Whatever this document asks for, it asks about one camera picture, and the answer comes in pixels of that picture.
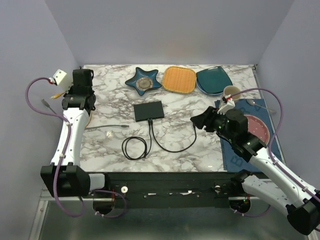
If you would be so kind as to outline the black network switch box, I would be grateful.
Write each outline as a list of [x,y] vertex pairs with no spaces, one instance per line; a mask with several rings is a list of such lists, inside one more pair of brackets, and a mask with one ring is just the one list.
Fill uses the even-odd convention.
[[161,101],[134,104],[133,109],[136,122],[147,121],[148,119],[162,119],[165,117]]

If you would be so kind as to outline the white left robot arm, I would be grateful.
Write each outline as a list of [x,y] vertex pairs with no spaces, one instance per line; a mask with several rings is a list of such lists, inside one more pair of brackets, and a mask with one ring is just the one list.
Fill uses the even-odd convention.
[[105,175],[88,173],[80,166],[83,133],[90,113],[96,109],[94,72],[75,69],[68,76],[59,69],[53,78],[65,90],[61,101],[63,126],[54,156],[48,166],[41,168],[40,176],[52,197],[86,197],[92,190],[101,198],[107,197],[111,185]]

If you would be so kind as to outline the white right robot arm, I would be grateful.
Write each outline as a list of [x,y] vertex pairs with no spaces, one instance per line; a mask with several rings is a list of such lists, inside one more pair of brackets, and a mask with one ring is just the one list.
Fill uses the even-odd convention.
[[307,236],[319,226],[320,191],[292,172],[262,140],[248,131],[248,119],[239,109],[221,114],[210,106],[190,120],[196,128],[226,140],[236,155],[272,181],[265,183],[243,169],[231,179],[230,191],[234,195],[245,193],[265,201],[282,212],[300,234]]

